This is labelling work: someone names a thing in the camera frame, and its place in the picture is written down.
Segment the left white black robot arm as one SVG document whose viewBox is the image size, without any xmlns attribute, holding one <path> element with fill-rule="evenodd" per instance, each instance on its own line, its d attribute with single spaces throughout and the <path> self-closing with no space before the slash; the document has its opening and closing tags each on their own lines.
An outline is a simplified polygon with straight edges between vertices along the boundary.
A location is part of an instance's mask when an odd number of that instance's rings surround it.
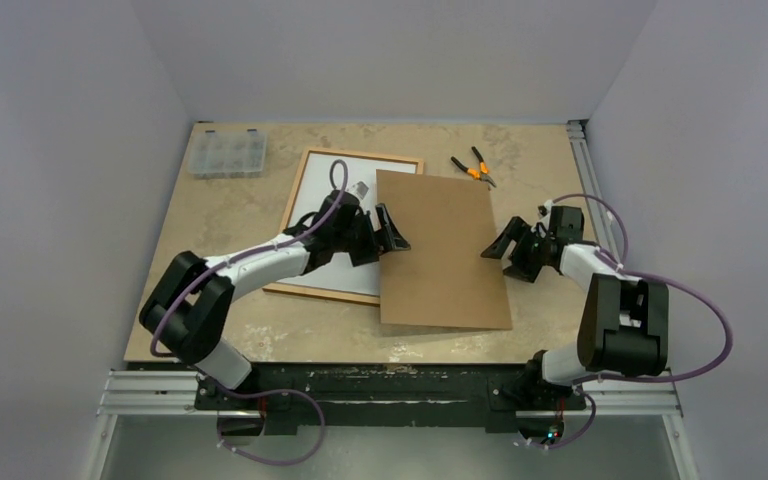
<svg viewBox="0 0 768 480">
<path fill-rule="evenodd" d="M 386 253 L 407 251 L 385 204 L 363 209 L 359 196 L 334 190 L 317 211 L 302 216 L 272 240 L 243 251 L 200 257 L 176 255 L 138 313 L 152 335 L 150 349 L 165 347 L 181 363 L 217 381 L 232 408 L 257 399 L 251 361 L 223 338 L 232 304 L 287 278 L 307 275 L 344 253 L 354 267 Z"/>
</svg>

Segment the wooden picture frame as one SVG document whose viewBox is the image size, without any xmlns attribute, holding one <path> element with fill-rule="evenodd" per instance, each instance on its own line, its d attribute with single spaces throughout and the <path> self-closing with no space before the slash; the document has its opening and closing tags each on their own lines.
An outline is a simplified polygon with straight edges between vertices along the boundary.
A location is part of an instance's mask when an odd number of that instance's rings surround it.
<svg viewBox="0 0 768 480">
<path fill-rule="evenodd" d="M 302 155 L 281 232 L 299 237 L 299 276 L 271 283 L 266 292 L 378 306 L 380 257 L 404 251 L 399 233 L 376 197 L 377 172 L 421 174 L 420 159 L 308 148 Z"/>
</svg>

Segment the brown backing board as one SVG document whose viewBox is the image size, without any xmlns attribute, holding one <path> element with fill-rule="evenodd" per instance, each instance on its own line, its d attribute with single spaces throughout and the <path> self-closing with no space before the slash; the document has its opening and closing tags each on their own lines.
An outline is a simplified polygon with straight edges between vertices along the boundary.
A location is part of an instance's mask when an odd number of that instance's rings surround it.
<svg viewBox="0 0 768 480">
<path fill-rule="evenodd" d="M 380 170 L 377 199 L 408 241 L 380 259 L 384 325 L 473 330 L 513 326 L 491 195 L 478 181 Z"/>
</svg>

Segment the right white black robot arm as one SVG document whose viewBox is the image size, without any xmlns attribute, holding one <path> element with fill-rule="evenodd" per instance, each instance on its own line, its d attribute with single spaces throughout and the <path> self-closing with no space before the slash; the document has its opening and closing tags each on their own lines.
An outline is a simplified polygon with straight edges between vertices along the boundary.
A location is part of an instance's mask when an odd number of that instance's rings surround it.
<svg viewBox="0 0 768 480">
<path fill-rule="evenodd" d="M 544 407 L 583 382 L 602 379 L 666 383 L 669 291 L 656 280 L 621 272 L 584 238 L 585 217 L 570 206 L 543 207 L 529 224 L 515 216 L 482 252 L 506 258 L 507 277 L 533 283 L 546 268 L 585 293 L 574 342 L 537 352 L 505 394 Z"/>
</svg>

